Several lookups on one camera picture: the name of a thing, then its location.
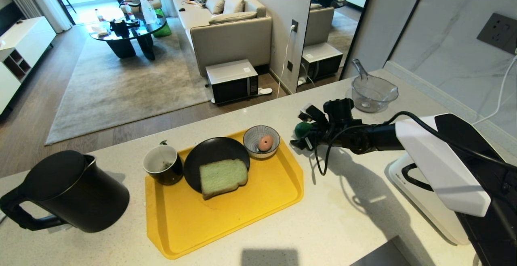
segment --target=slice of bread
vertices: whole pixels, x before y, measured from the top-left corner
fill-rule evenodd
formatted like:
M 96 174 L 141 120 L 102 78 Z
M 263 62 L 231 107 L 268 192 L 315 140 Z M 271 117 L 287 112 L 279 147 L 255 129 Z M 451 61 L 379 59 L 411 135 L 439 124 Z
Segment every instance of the slice of bread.
M 248 169 L 242 160 L 223 160 L 199 167 L 203 199 L 234 191 L 248 182 Z

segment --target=tv stand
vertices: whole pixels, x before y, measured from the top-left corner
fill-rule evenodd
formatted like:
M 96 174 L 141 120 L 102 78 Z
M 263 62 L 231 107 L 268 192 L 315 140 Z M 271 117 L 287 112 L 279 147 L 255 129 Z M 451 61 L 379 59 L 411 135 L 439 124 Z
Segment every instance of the tv stand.
M 0 36 L 0 113 L 55 36 L 45 17 L 23 20 Z

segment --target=black coffee table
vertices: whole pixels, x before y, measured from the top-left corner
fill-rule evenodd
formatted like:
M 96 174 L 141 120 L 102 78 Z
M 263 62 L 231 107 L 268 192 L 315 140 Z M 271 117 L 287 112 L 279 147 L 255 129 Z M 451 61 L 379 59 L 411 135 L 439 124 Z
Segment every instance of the black coffee table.
M 131 45 L 131 39 L 136 39 L 144 56 L 150 60 L 155 60 L 155 53 L 153 52 L 153 38 L 151 34 L 160 30 L 162 27 L 167 25 L 167 20 L 163 16 L 158 15 L 156 23 L 147 24 L 144 20 L 143 14 L 135 14 L 135 17 L 140 20 L 138 27 L 129 28 L 128 36 L 121 36 L 113 31 L 108 31 L 109 34 L 105 36 L 98 36 L 96 32 L 89 33 L 93 39 L 105 41 L 111 50 L 119 58 L 127 58 L 135 56 L 135 49 Z

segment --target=countertop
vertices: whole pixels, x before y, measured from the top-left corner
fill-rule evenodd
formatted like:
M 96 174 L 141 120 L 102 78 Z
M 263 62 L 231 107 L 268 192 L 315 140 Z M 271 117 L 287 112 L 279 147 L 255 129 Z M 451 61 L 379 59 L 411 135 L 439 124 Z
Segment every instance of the countertop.
M 364 123 L 380 123 L 400 110 L 436 115 L 447 110 L 383 69 L 373 72 L 399 86 L 399 98 L 382 113 L 356 109 Z M 98 166 L 122 180 L 131 194 L 126 212 L 113 226 L 98 233 L 72 227 L 29 231 L 7 218 L 0 224 L 1 263 L 5 265 L 349 265 L 394 239 L 412 264 L 469 265 L 475 252 L 454 246 L 426 221 L 392 185 L 384 171 L 403 151 L 354 155 L 334 148 L 329 171 L 321 176 L 314 155 L 288 147 L 303 169 L 305 196 L 301 202 L 259 220 L 176 260 L 168 260 L 147 238 L 144 177 L 145 154 L 163 140 L 182 150 L 218 136 L 264 124 L 275 128 L 285 142 L 299 122 L 299 109 L 312 103 L 323 110 L 330 99 L 350 96 L 351 80 L 226 113 L 155 135 L 91 152 Z M 517 163 L 491 142 L 503 158 Z M 19 185 L 26 172 L 0 179 L 0 195 Z M 40 211 L 28 203 L 31 213 Z

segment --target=rug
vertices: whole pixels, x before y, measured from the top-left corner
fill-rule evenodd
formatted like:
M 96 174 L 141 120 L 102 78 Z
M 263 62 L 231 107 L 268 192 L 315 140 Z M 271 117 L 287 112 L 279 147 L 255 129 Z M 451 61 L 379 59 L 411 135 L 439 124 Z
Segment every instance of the rug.
M 142 54 L 118 58 L 107 43 L 88 38 L 61 99 L 45 144 L 207 102 L 195 56 L 178 18 L 171 36 L 154 38 L 156 60 Z
M 332 27 L 330 28 L 327 43 L 343 52 L 340 67 L 344 65 L 344 60 L 347 58 L 356 29 L 356 20 L 334 11 L 334 18 L 332 18 Z

